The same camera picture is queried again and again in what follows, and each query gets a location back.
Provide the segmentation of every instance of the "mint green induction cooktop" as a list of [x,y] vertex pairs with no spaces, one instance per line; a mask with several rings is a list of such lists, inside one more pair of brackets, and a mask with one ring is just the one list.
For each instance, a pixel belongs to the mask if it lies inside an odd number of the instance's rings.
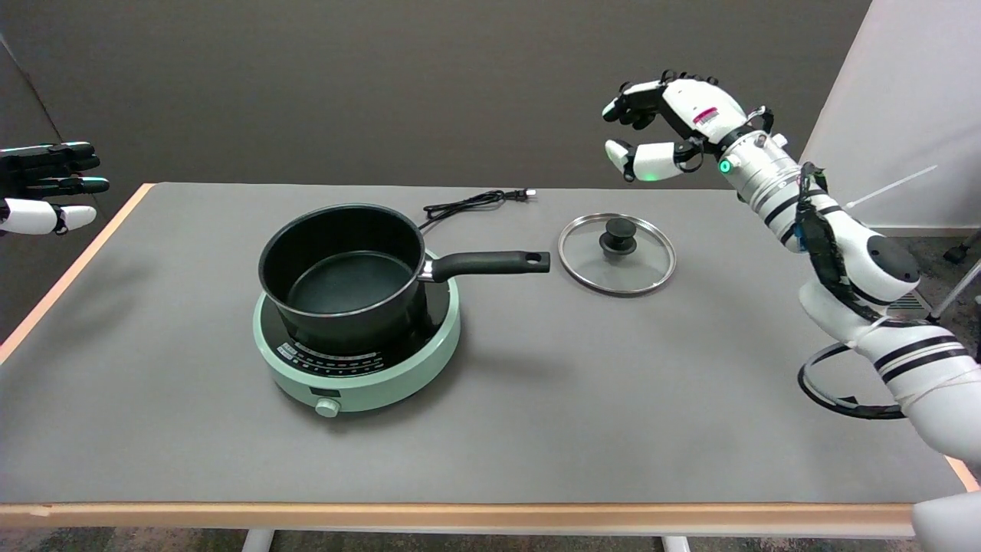
[[449,362],[460,339],[456,283],[426,286],[427,316],[406,339],[357,356],[314,351],[292,339],[273,301],[259,297],[252,334],[273,380],[317,414],[363,412],[397,403],[426,386]]

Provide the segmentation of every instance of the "table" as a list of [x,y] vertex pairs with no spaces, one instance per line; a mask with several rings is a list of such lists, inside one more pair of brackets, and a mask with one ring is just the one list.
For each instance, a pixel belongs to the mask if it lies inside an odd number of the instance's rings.
[[[731,193],[540,191],[436,225],[427,247],[555,251],[592,212],[644,218],[679,264],[614,299],[549,275],[461,277],[436,381],[324,420],[250,335],[259,251],[319,205],[421,220],[454,188],[146,185],[0,348],[0,526],[910,536],[910,505],[976,488],[905,421],[825,412],[798,365],[829,339],[805,259]],[[888,400],[862,359],[834,391]]]

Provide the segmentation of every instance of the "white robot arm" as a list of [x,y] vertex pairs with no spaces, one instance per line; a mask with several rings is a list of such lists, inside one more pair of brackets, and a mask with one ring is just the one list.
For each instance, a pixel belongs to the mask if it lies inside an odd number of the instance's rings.
[[[978,363],[947,329],[886,313],[919,284],[912,255],[851,218],[828,195],[822,171],[799,164],[784,151],[787,141],[771,134],[773,114],[765,107],[745,112],[718,80],[666,71],[657,81],[625,83],[602,112],[607,122],[636,130],[658,115],[681,141],[606,142],[624,179],[662,180],[714,158],[739,200],[777,240],[809,256],[815,276],[800,288],[799,299],[811,320],[873,364],[896,398],[896,414],[902,411],[931,448],[981,463]],[[760,128],[752,124],[757,118]],[[981,501],[976,494],[972,500]],[[973,526],[981,532],[981,521]]]
[[98,165],[95,149],[83,141],[0,149],[0,236],[62,235],[95,220],[93,207],[45,198],[105,192],[106,179],[78,175]]

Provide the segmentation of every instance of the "saucepan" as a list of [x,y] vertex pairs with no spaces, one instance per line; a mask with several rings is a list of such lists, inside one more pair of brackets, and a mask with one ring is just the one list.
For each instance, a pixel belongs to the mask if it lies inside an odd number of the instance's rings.
[[418,227],[380,205],[307,213],[279,230],[259,280],[286,330],[328,354],[373,351],[409,331],[425,310],[424,282],[464,274],[544,273],[547,252],[458,252],[429,258]]

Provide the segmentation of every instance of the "cooktop knob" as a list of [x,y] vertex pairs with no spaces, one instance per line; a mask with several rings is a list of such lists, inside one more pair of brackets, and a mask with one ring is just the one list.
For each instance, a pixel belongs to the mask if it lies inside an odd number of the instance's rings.
[[627,255],[637,249],[637,226],[621,217],[606,221],[606,232],[599,237],[599,246],[603,252],[611,255]]
[[340,412],[340,403],[334,399],[320,399],[313,410],[323,417],[334,417]]

